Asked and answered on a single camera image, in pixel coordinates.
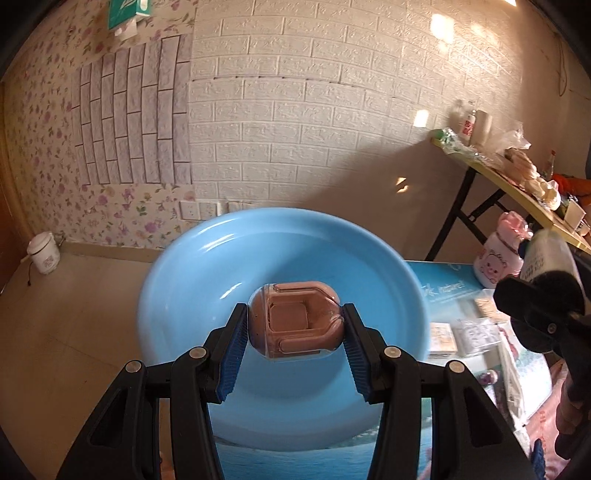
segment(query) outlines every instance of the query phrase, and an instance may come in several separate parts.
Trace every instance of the box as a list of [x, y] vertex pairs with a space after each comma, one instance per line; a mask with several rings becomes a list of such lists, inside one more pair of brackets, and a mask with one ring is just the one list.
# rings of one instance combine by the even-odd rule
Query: box
[[431, 342], [429, 356], [442, 358], [457, 353], [456, 340], [453, 337], [452, 327], [449, 323], [431, 323]]
[[152, 14], [152, 0], [111, 0], [109, 30], [133, 18], [136, 21]]

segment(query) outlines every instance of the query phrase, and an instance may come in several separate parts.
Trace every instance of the tiled floor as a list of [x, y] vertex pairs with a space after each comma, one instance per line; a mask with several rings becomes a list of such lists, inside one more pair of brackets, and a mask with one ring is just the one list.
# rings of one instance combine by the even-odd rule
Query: tiled floor
[[135, 311], [150, 264], [64, 254], [48, 276], [23, 264], [0, 296], [0, 425], [38, 480], [126, 361], [140, 358]]

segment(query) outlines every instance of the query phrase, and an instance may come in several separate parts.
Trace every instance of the floral wallpaper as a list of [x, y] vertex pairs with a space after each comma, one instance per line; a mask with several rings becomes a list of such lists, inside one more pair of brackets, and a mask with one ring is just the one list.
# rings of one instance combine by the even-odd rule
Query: floral wallpaper
[[35, 29], [5, 74], [8, 155], [35, 233], [69, 241], [164, 248], [192, 225], [178, 201], [191, 185], [82, 186], [72, 142], [71, 75], [107, 52], [192, 33], [197, 0], [152, 0], [152, 17], [119, 41], [107, 30], [109, 0], [67, 0]]

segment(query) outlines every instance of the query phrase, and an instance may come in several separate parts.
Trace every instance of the pink container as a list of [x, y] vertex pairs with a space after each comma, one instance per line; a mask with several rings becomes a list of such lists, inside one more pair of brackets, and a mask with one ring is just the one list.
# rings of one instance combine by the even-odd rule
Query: pink container
[[474, 260], [474, 275], [485, 288], [495, 288], [507, 275], [519, 275], [523, 259], [517, 249], [523, 240], [529, 240], [533, 232], [525, 220], [515, 212], [505, 212], [499, 217], [494, 232]]

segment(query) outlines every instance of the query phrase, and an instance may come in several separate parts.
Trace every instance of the pink fabric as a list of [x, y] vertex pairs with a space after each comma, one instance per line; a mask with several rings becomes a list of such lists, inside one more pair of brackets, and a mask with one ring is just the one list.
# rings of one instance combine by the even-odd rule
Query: pink fabric
[[548, 400], [532, 416], [527, 425], [527, 433], [530, 436], [532, 448], [537, 439], [542, 440], [547, 480], [554, 480], [568, 463], [567, 460], [556, 455], [554, 451], [554, 442], [558, 436], [558, 430], [556, 429], [556, 408], [560, 403], [562, 384], [568, 372], [564, 360], [556, 362], [550, 368], [553, 385], [552, 393]]

